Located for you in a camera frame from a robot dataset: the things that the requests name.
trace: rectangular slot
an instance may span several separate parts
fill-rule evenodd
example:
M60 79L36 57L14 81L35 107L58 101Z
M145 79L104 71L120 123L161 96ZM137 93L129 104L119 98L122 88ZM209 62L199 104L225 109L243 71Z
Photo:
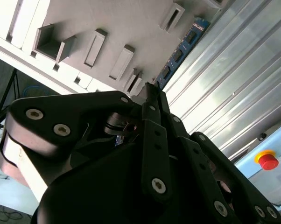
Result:
M120 53L112 71L109 75L113 80L119 81L126 70L128 64L130 63L134 54L134 48L129 45L125 45L122 52Z
M133 85L131 86L130 93L135 94L135 91L140 85L141 81L142 81L142 72L139 72L137 77L134 79Z
M127 93L130 93L130 91L131 91L131 89L134 85L133 83L135 82L135 78L137 76L137 73L138 73L138 71L136 69L132 69L130 78L128 79L128 81L126 83L126 86L124 88Z
M69 37L68 39L61 42L58 54L56 56L56 62L60 63L62 60L70 56L72 46L76 40L75 36Z
M107 35L107 33L101 29L96 29L94 31L94 35L92 37L90 45L88 46L88 49L90 49L90 50L89 50L89 52L86 56L85 62L84 62L86 65L93 67L93 65L96 61L96 58L99 54L99 51L101 50L101 47L103 45L106 35Z
M80 78L77 76L74 80L74 83L79 84L79 82L80 82Z
M11 43L21 48L28 33L29 26L35 15L39 0L23 0L18 16L15 21L15 26L12 32Z
M166 30L168 33L172 31L172 29L176 26L185 9L178 5L177 3L173 3L172 7L169 9L168 13L165 15L164 20L162 21L160 28Z
M178 62L182 56L183 56L183 52L180 49L178 49L173 56L174 61Z
M169 30L170 26L172 25L173 21L175 20L176 16L178 15L178 13L179 13L179 10L176 9L174 11L173 15L171 16L171 18L169 19L169 22L167 23L167 26L165 28L166 31Z
M170 68L169 66L165 67L165 69L162 71L162 76L164 79L167 79L167 77L169 76L170 74Z

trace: screw head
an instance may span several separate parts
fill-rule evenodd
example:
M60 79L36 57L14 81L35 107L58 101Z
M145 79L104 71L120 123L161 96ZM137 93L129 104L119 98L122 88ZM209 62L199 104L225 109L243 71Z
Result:
M43 113L37 109L29 109L25 112L25 114L32 120L40 120L44 117Z
M275 213L275 211L270 208L269 206L267 206L267 211L269 212L269 214L273 217L273 218L277 218L277 214Z
M155 107L153 107L152 105L149 106L153 111L156 111Z
M121 97L121 100L122 100L124 103L128 103L128 99L126 99L125 97Z
M215 207L216 211L218 211L218 213L220 215L222 215L223 217L227 217L228 210L226 209L224 204L222 204L220 201L215 201L214 202L214 207Z
M174 121L179 123L180 119L178 117L174 117Z
M62 136L62 137L68 136L71 133L70 128L63 124L55 125L53 127L53 131L55 134Z
M162 180L160 180L158 178L154 178L151 183L152 183L153 189L158 194L164 194L165 193L166 187L165 187L165 184Z
M263 217L263 218L265 218L265 213L264 213L264 211L259 207L259 206L255 206L254 207L254 209L256 209L256 211L258 212L258 214L261 216L261 217Z

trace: black cable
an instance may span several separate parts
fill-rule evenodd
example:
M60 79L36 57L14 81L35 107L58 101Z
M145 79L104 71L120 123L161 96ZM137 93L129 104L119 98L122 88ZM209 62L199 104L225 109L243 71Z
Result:
M16 73L16 83L17 83L17 91L18 91L18 98L20 98L20 90L19 90L19 82L18 82L18 75Z
M13 91L14 91L14 99L16 100L16 86L15 86L15 79L13 80Z
M0 205L0 209L1 208L2 208L2 211L0 211L0 213L4 214L6 216L6 219L0 218L0 221L8 222L10 219L11 220L21 220L21 219L23 219L23 215L21 213L19 213L17 211L7 212L7 211L5 211L5 207Z
M5 175L2 175L2 174L0 174L0 179L10 180L9 176L5 176Z

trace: aluminum profile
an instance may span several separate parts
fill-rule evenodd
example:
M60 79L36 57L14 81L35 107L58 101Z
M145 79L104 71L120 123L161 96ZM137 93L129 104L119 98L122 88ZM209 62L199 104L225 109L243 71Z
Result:
M235 0L164 91L189 133L231 157L281 119L281 0Z

